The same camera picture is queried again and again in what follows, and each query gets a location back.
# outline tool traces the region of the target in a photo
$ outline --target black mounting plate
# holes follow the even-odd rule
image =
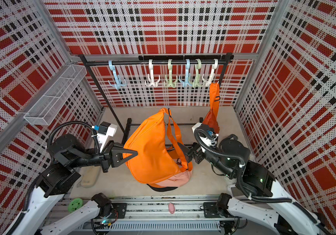
[[[118,219],[125,218],[127,203],[112,203],[112,207],[118,211]],[[108,218],[115,219],[116,213],[112,212]]]
[[[216,202],[204,202],[204,218],[221,218],[219,214],[215,214],[213,212],[217,212]]]

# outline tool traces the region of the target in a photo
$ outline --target clothes rack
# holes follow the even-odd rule
[[[78,55],[78,57],[82,60],[83,65],[86,67],[88,73],[90,74],[92,80],[94,81],[96,87],[99,89],[100,94],[102,95],[102,97],[104,98],[105,102],[108,105],[108,108],[110,109],[110,111],[112,112],[114,118],[117,121],[117,124],[119,126],[119,128],[122,130],[123,132],[123,140],[122,140],[122,144],[125,144],[128,137],[129,137],[129,132],[130,132],[130,127],[131,126],[139,126],[140,124],[132,124],[132,119],[128,118],[127,119],[127,123],[126,123],[126,128],[124,129],[120,120],[118,119],[116,113],[114,112],[114,109],[112,107],[112,105],[110,104],[107,96],[104,93],[104,90],[101,88],[99,81],[97,80],[95,74],[93,73],[91,66],[100,66],[100,65],[109,65],[108,61],[87,61],[86,56],[83,54]],[[219,59],[218,60],[218,64],[219,65],[223,65],[222,71],[220,73],[220,77],[219,77],[219,87],[221,86],[221,83],[223,81],[224,78],[224,74],[227,70],[228,64],[231,62],[231,59],[233,58],[232,53],[227,53],[225,55],[224,59]],[[112,61],[113,65],[148,65],[149,61],[148,60],[140,60],[140,61]],[[201,60],[202,64],[213,64],[214,60],[213,59],[203,59]],[[153,65],[167,65],[168,64],[168,60],[153,60],[152,61]],[[172,64],[173,65],[185,65],[186,64],[186,60],[172,60]],[[197,60],[190,60],[190,64],[198,64]],[[179,123],[178,125],[195,125],[195,123]]]

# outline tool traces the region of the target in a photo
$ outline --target plastic hook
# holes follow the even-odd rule
[[[200,59],[196,59],[196,61],[198,61],[198,64],[195,65],[195,78],[193,81],[193,87],[203,87],[203,84],[199,83],[199,69],[202,68],[202,62]]]
[[[125,83],[122,83],[122,82],[119,80],[119,78],[117,77],[116,68],[115,68],[114,65],[112,64],[112,61],[108,61],[108,65],[109,65],[110,70],[112,70],[112,72],[113,72],[114,80],[115,80],[115,82],[116,82],[116,84],[112,85],[112,84],[110,83],[110,81],[108,81],[109,85],[110,85],[111,87],[116,88],[117,90],[119,90],[121,87],[125,87],[127,84],[126,84],[126,82],[125,82]]]
[[[182,83],[182,87],[192,86],[192,83],[189,81],[190,77],[189,69],[190,69],[190,59],[186,59],[185,80],[181,81],[181,77],[179,78],[180,82]]]
[[[215,61],[215,63],[212,65],[212,67],[211,67],[211,73],[210,73],[210,76],[208,77],[208,80],[206,81],[203,77],[202,77],[202,80],[203,80],[203,85],[205,86],[205,87],[209,87],[210,86],[210,84],[212,83],[212,80],[214,79],[214,77],[215,77],[215,74],[214,74],[214,72],[215,72],[215,69],[217,69],[217,63],[218,63],[218,59],[214,59],[214,61]]]
[[[147,85],[147,81],[145,81],[146,86],[157,87],[157,84],[160,82],[160,75],[159,75],[159,79],[157,80],[157,82],[155,82],[155,80],[154,80],[154,66],[152,65],[152,59],[148,60],[148,68],[150,69],[150,74],[147,74],[147,79],[150,82],[150,84]]]
[[[173,69],[172,59],[168,59],[169,81],[168,81],[167,76],[165,75],[164,87],[173,87],[173,88],[176,88],[177,77],[176,77],[176,80],[173,82],[172,69]]]

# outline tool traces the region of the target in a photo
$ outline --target floor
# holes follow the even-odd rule
[[[132,123],[141,124],[146,118],[156,114],[161,107],[146,107],[146,108],[115,108],[115,113],[119,117],[123,126],[126,126],[126,121],[129,117],[132,118]],[[205,117],[209,107],[170,107],[172,118],[176,123],[196,123],[200,117]],[[101,121],[117,124],[111,111],[106,109]],[[247,142],[237,120],[236,113],[231,106],[222,106],[219,109],[217,121],[220,126],[219,140],[227,137],[230,134],[238,136],[239,141],[247,146]],[[184,144],[195,142],[192,126],[180,126],[182,140]],[[137,129],[137,126],[132,126],[129,136]],[[115,142],[121,142],[123,133],[120,129],[117,130],[115,136],[111,138]],[[164,196],[164,195],[212,195],[227,192],[227,186],[235,183],[234,180],[229,180],[223,176],[215,175],[211,170],[211,165],[207,161],[201,164],[193,164],[193,175],[190,181],[182,187],[168,192],[156,192],[150,189],[147,185],[137,182],[131,175],[125,164],[118,168],[110,168],[109,172],[103,173],[100,170],[98,179],[94,186],[83,188],[78,184],[79,179],[71,191],[70,197],[80,197],[82,199],[90,199],[97,193],[104,193],[108,197],[121,196]],[[81,175],[84,175],[88,167],[82,167]]]

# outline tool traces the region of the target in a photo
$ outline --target black metal rod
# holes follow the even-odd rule
[[[125,133],[125,129],[123,129],[123,126],[122,126],[120,120],[118,119],[116,113],[114,112],[114,110],[113,110],[113,108],[112,108],[112,105],[110,104],[110,102],[109,102],[107,96],[105,95],[103,89],[101,88],[101,86],[100,86],[100,84],[99,84],[99,81],[96,79],[96,76],[95,76],[95,74],[92,72],[91,67],[87,64],[88,62],[87,62],[87,59],[86,59],[85,55],[80,54],[80,55],[79,55],[79,58],[82,60],[83,65],[86,67],[86,69],[87,69],[88,73],[90,74],[92,80],[95,82],[96,87],[99,89],[100,94],[103,96],[105,102],[107,103],[107,105],[108,105],[110,111],[112,112],[114,118],[116,119],[116,121],[117,121],[117,123],[118,123],[118,126],[121,128],[121,131],[122,131],[123,133]]]
[[[177,123],[177,125],[179,125],[179,126],[193,126],[193,125],[195,125],[196,123]],[[134,123],[132,123],[132,124],[130,124],[131,126],[140,126],[140,124],[134,124]]]
[[[225,63],[224,63],[225,65],[223,66],[223,69],[222,69],[221,74],[220,74],[219,87],[221,86],[221,83],[222,83],[223,78],[224,78],[224,74],[227,71],[228,63],[231,60],[231,55],[232,55],[231,53],[227,53],[225,55]]]
[[[128,118],[126,127],[125,127],[125,132],[123,133],[123,138],[122,138],[122,144],[125,144],[127,139],[129,138],[129,132],[130,132],[130,125],[132,124],[132,119]]]
[[[217,61],[217,64],[220,65],[225,65],[229,63],[230,55],[226,55],[225,59],[219,59]],[[137,65],[137,64],[143,64],[143,65],[148,65],[148,61],[112,61],[112,65]],[[204,59],[201,60],[202,64],[214,64],[215,61],[213,59]],[[168,61],[152,61],[153,65],[167,65]],[[185,65],[186,61],[185,60],[172,60],[173,65]],[[197,60],[190,60],[190,64],[198,64]],[[100,66],[100,65],[109,65],[108,61],[90,61],[87,62],[88,66]]]
[[[190,146],[190,147],[192,147],[193,146],[193,144],[184,144],[185,146]]]

